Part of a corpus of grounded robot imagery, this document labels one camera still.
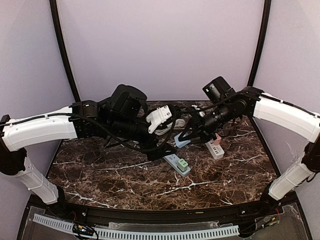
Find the light blue cube charger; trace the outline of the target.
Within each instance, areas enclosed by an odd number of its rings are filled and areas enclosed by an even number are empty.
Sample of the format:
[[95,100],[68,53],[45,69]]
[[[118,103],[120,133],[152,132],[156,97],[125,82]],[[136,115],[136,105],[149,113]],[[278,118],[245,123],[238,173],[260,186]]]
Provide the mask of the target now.
[[188,139],[188,140],[180,141],[180,140],[179,140],[179,136],[180,136],[180,135],[176,135],[176,136],[174,137],[174,145],[175,145],[175,147],[181,149],[181,148],[183,148],[184,146],[188,145],[188,144],[191,142],[191,140],[189,140],[189,139]]

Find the light blue power strip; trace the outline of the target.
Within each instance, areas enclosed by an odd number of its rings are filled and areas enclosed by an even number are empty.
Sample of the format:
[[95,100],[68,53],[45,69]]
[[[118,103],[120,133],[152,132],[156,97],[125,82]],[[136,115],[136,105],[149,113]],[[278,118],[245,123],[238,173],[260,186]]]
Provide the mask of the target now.
[[191,171],[191,168],[188,166],[187,171],[185,172],[181,172],[178,167],[177,167],[177,162],[178,160],[180,160],[181,158],[178,157],[176,154],[170,154],[167,156],[164,156],[163,159],[172,167],[174,168],[174,170],[179,173],[182,177],[185,177],[186,175],[188,175]]

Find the pink cube charger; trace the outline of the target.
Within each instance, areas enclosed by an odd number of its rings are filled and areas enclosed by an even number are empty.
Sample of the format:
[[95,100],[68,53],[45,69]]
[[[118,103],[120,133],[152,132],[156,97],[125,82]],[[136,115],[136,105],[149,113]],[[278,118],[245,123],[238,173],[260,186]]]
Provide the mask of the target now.
[[213,140],[212,143],[213,143],[215,146],[217,146],[217,145],[219,145],[219,144],[221,143],[222,137],[221,137],[218,133],[216,133],[215,136],[216,136],[216,139]]

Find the white power strip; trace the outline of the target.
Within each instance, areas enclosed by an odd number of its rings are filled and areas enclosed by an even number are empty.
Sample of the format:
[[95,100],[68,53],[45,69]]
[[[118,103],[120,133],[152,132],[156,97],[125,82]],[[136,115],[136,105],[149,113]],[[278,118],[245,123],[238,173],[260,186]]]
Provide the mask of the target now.
[[209,141],[205,143],[205,145],[215,160],[218,160],[224,157],[225,151],[222,149],[222,147],[219,144],[214,145],[212,142]]

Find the green cube charger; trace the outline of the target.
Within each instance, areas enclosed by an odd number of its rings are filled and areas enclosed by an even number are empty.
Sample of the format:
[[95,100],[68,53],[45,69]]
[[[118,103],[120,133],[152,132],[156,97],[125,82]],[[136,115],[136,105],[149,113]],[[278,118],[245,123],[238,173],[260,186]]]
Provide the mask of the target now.
[[185,172],[188,170],[188,163],[184,159],[180,159],[177,161],[177,167],[181,172]]

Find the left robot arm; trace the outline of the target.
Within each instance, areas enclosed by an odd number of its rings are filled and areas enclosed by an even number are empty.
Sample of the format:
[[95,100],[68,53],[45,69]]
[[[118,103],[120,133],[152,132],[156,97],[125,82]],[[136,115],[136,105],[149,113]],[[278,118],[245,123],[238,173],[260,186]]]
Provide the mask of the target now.
[[36,169],[28,157],[27,146],[55,140],[111,137],[123,145],[136,141],[138,152],[157,160],[174,153],[174,149],[167,141],[159,143],[155,130],[167,121],[175,122],[177,117],[178,110],[172,105],[149,111],[145,100],[111,98],[79,101],[22,119],[4,115],[0,121],[0,171],[18,179],[46,205],[63,205],[63,189]]

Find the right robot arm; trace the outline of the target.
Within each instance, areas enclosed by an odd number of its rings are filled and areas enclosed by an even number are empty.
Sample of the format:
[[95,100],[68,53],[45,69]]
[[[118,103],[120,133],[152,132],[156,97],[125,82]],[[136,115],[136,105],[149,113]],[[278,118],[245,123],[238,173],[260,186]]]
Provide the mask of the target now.
[[189,110],[192,117],[185,129],[175,137],[176,145],[215,140],[220,127],[230,120],[251,116],[288,129],[308,140],[304,155],[280,177],[270,183],[261,196],[268,204],[278,203],[294,187],[320,171],[320,115],[275,98],[263,90],[247,86],[235,92],[230,86],[209,84],[204,93],[213,103],[214,111],[201,116]]

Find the black front rail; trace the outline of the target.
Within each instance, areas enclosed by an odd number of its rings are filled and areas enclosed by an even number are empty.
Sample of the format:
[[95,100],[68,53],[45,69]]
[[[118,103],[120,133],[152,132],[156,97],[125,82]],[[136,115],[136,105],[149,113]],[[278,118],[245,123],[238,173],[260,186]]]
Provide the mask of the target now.
[[88,225],[107,225],[115,223],[138,224],[186,224],[208,221],[220,223],[244,224],[259,217],[277,214],[276,210],[260,212],[260,202],[252,201],[242,204],[187,210],[126,210],[95,207],[75,203],[66,203],[68,220],[76,220]]

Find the right black frame post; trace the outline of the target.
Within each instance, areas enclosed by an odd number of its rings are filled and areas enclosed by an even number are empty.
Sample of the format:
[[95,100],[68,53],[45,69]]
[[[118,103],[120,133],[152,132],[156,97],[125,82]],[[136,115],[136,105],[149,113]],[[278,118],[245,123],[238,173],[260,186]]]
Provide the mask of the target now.
[[261,56],[263,53],[264,43],[267,35],[268,30],[268,23],[270,18],[270,12],[271,12],[271,0],[265,0],[263,4],[263,11],[262,11],[262,18],[261,18],[261,24],[255,49],[254,58],[252,61],[252,66],[249,74],[249,78],[247,81],[247,86],[252,87],[254,85],[258,68],[260,65]]

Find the black frame post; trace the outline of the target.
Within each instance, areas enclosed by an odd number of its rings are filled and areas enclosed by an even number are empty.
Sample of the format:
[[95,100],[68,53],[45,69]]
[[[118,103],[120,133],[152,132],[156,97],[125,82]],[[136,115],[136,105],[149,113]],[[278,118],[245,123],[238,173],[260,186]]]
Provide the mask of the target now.
[[252,61],[252,66],[249,74],[249,78],[247,81],[247,86],[252,87],[254,85],[258,68],[260,65],[261,56],[263,53],[264,43],[267,35],[268,30],[268,23],[270,18],[270,12],[271,12],[271,0],[265,0],[263,4],[263,11],[262,11],[262,18],[261,18],[261,24],[255,49],[254,58]]
[[76,102],[81,101],[81,97],[76,86],[76,81],[72,72],[71,64],[69,61],[66,44],[63,37],[63,30],[60,21],[60,15],[58,10],[58,1],[57,0],[49,0],[51,18],[54,26],[56,41],[59,48],[60,57],[62,60],[62,64],[64,67],[64,71],[67,77],[68,85],[70,87],[72,96]]

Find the left black frame post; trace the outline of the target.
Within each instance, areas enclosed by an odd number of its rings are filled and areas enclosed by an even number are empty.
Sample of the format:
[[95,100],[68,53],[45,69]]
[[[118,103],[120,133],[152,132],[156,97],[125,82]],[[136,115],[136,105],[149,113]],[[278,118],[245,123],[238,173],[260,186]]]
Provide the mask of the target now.
[[64,71],[67,77],[68,85],[70,87],[72,96],[76,102],[81,101],[81,97],[76,86],[76,81],[72,72],[71,64],[69,61],[66,44],[63,37],[63,30],[60,21],[60,15],[58,10],[58,1],[57,0],[49,0],[51,18],[54,26],[56,41],[59,48],[60,57],[62,60],[62,64],[64,67]]

